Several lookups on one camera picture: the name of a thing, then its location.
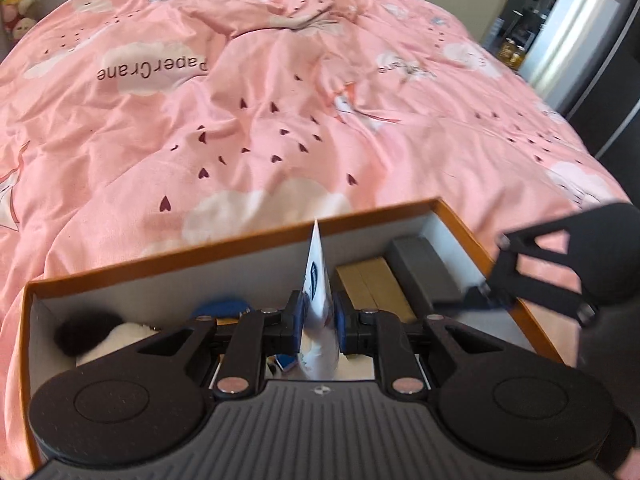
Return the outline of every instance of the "cardboard box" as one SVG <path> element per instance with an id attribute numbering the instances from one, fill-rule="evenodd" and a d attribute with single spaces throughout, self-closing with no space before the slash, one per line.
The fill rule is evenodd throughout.
<path id="1" fill-rule="evenodd" d="M 425 200 L 319 222 L 324 260 L 335 267 L 382 256 L 393 238 L 420 235 L 431 243 L 461 287 L 476 285 L 492 267 L 487 252 L 441 200 Z M 28 283 L 20 322 L 20 403 L 26 427 L 31 394 L 75 366 L 55 345 L 56 327 L 78 310 L 107 309 L 126 321 L 175 326 L 205 301 L 238 296 L 254 308 L 284 307 L 302 288 L 313 223 L 152 256 L 65 278 Z M 459 318 L 561 362 L 524 304 L 510 311 Z M 349 379 L 338 367 L 338 378 Z M 40 456 L 28 430 L 33 466 Z"/>
<path id="2" fill-rule="evenodd" d="M 386 310 L 396 314 L 403 323 L 416 321 L 414 311 L 384 258 L 336 267 L 332 290 L 336 286 L 347 292 L 357 310 Z"/>

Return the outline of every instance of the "metal screw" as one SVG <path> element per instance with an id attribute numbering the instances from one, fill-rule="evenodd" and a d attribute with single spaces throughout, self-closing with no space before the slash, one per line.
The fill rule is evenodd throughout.
<path id="1" fill-rule="evenodd" d="M 399 394 L 416 394 L 424 388 L 424 383 L 415 377 L 401 377 L 392 384 L 393 389 Z"/>
<path id="2" fill-rule="evenodd" d="M 509 249 L 509 247 L 511 247 L 511 241 L 507 238 L 507 235 L 499 235 L 495 239 L 495 244 L 499 249 L 503 251 L 506 251 L 507 249 Z"/>
<path id="3" fill-rule="evenodd" d="M 583 303 L 577 312 L 578 319 L 581 325 L 587 325 L 594 317 L 596 317 L 596 311 L 588 303 Z"/>
<path id="4" fill-rule="evenodd" d="M 239 394 L 249 387 L 249 381 L 242 377 L 225 377 L 218 381 L 218 389 L 224 394 Z"/>
<path id="5" fill-rule="evenodd" d="M 491 287 L 488 285 L 487 282 L 484 282 L 478 285 L 478 290 L 480 291 L 480 294 L 482 294 L 484 297 L 489 296 L 489 294 L 491 293 Z"/>

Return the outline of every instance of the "pink bedsheet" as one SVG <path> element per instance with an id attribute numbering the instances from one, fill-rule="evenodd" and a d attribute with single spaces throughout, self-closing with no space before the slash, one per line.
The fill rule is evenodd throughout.
<path id="1" fill-rule="evenodd" d="M 5 479 L 30 471 L 28 280 L 433 196 L 493 250 L 501 230 L 625 198 L 421 0 L 71 0 L 2 64 L 0 102 Z M 536 314 L 572 361 L 574 325 Z"/>

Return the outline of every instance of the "white paper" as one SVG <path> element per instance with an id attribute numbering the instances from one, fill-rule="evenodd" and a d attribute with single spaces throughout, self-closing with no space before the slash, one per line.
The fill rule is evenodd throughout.
<path id="1" fill-rule="evenodd" d="M 306 337 L 298 359 L 300 368 L 311 380 L 328 381 L 334 378 L 340 350 L 317 220 L 311 235 L 303 292 L 308 298 L 308 309 L 304 323 Z"/>

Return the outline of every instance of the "ridged black surface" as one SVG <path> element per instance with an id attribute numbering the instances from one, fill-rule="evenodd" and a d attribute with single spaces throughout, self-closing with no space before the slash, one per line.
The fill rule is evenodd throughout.
<path id="1" fill-rule="evenodd" d="M 429 410 L 385 397 L 373 382 L 270 381 L 259 396 L 219 405 L 185 446 L 153 463 L 84 470 L 47 463 L 38 480 L 428 479 L 606 480 L 593 463 L 551 472 L 486 464 L 457 448 Z"/>

